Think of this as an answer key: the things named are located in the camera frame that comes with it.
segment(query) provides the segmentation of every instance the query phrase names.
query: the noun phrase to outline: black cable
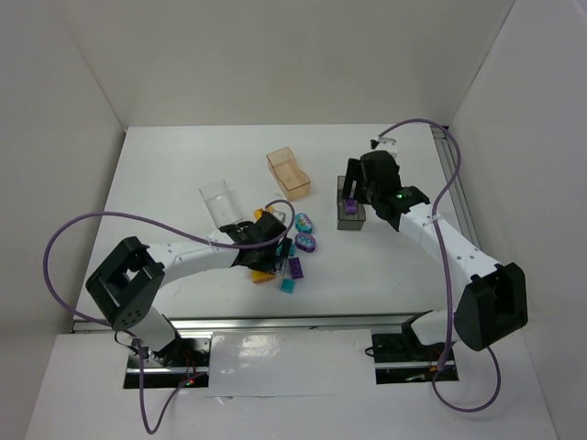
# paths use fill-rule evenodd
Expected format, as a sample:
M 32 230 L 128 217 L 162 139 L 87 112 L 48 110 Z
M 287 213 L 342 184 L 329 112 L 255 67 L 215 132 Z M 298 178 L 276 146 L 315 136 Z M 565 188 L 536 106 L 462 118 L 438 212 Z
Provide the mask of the black cable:
M 136 349 L 135 347 L 133 347 L 133 346 L 128 346 L 128 345 L 126 345 L 126 344 L 123 344 L 122 342 L 120 342 L 120 341 L 118 340 L 118 332 L 114 332 L 114 342 L 116 342 L 117 344 L 121 345 L 122 347 L 126 347 L 126 348 L 128 348 L 128 349 L 129 349 L 130 351 L 132 351 L 132 352 L 133 352 L 135 355 L 137 355 L 137 354 L 138 354 L 138 351 L 137 351 L 137 349 Z

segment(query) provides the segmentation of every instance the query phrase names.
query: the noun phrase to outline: clear plastic container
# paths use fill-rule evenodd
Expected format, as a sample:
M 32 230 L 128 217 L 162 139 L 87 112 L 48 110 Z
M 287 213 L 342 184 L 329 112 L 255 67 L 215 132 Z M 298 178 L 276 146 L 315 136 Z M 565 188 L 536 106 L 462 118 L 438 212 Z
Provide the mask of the clear plastic container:
M 300 170 L 289 147 L 269 153 L 267 161 L 271 174 L 287 200 L 295 200 L 310 193 L 310 178 Z
M 361 231 L 363 224 L 367 219 L 365 206 L 363 206 L 362 203 L 357 203 L 357 210 L 353 214 L 347 214 L 345 201 L 342 199 L 342 188 L 345 184 L 345 176 L 338 176 L 337 184 L 337 229 L 339 231 Z
M 225 181 L 215 181 L 200 188 L 206 208 L 216 227 L 231 225 L 242 220 Z

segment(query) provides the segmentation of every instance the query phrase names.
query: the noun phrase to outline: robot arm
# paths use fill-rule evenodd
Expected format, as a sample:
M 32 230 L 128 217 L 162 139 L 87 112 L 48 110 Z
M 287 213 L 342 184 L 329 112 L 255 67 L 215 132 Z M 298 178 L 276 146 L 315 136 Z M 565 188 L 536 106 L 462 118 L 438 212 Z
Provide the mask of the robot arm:
M 256 223 L 223 226 L 206 236 L 210 242 L 252 245 L 270 241 L 286 227 L 263 212 Z M 152 307 L 164 285 L 204 270 L 246 266 L 274 272 L 288 256 L 292 240 L 253 249 L 215 247 L 183 241 L 149 247 L 135 236 L 125 238 L 106 257 L 85 284 L 113 330 L 140 338 L 159 358 L 173 360 L 182 339 L 173 325 Z M 277 247 L 281 246 L 279 255 Z
M 373 151 L 349 159 L 342 197 L 370 204 L 381 219 L 443 264 L 432 206 L 416 187 L 402 186 L 399 166 L 389 152 Z M 436 220 L 444 237 L 453 303 L 457 304 L 453 340 L 480 351 L 526 325 L 524 272 L 514 263 L 502 266 L 442 217 Z M 446 310 L 426 313 L 408 321 L 404 330 L 424 346 L 445 342 L 447 315 Z

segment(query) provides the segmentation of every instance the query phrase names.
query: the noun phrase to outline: teal block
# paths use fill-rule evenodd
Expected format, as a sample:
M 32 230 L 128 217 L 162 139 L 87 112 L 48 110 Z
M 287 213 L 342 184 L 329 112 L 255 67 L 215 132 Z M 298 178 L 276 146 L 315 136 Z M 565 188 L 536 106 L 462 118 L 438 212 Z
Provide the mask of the teal block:
M 294 289 L 295 289 L 295 281 L 294 280 L 285 279 L 282 281 L 282 287 L 280 288 L 280 291 L 285 292 L 285 293 L 294 293 Z
M 277 249 L 275 249 L 275 255 L 279 255 L 282 253 L 282 245 L 279 245 L 277 247 Z M 295 246 L 294 243 L 292 243 L 292 245 L 290 246 L 290 257 L 293 257 L 295 255 Z

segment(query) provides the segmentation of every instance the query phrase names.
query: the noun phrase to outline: white cable clip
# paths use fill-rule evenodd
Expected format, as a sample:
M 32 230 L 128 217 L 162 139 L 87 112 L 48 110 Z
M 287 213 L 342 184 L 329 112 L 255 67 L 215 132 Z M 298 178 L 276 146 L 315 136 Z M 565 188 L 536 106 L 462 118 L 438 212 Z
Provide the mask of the white cable clip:
M 397 140 L 395 140 L 393 137 L 378 136 L 377 141 L 382 144 L 391 144 L 391 145 L 395 145 L 397 143 Z
M 430 226 L 430 225 L 432 225 L 434 223 L 435 220 L 438 221 L 440 219 L 442 219 L 442 215 L 439 215 L 439 214 L 432 215 L 432 216 L 427 215 L 426 216 L 426 220 L 427 221 L 422 226 L 424 226 L 424 227 Z

